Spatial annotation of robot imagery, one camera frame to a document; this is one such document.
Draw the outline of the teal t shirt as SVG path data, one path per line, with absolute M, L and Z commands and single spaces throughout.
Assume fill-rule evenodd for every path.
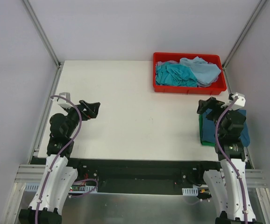
M 181 64 L 156 66 L 156 84 L 162 86 L 197 87 L 197 79 L 191 69 Z

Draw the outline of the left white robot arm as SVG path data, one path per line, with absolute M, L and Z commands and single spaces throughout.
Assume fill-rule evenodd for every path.
M 66 114 L 56 113 L 49 120 L 45 170 L 28 208 L 20 210 L 18 219 L 21 224 L 60 224 L 64 202 L 72 185 L 84 177 L 81 167 L 68 166 L 69 157 L 82 122 L 98 116 L 100 103 L 80 100 L 75 105 L 61 96 L 57 101 Z

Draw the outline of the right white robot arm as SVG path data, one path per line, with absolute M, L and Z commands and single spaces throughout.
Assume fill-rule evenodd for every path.
M 212 196 L 217 217 L 217 224 L 255 224 L 256 215 L 250 204 L 246 182 L 246 156 L 240 139 L 246 121 L 239 109 L 245 106 L 244 95 L 229 95 L 225 103 L 210 97 L 200 100 L 197 114 L 207 115 L 215 125 L 215 151 L 222 170 L 202 168 L 196 172 L 196 180 L 207 184 Z

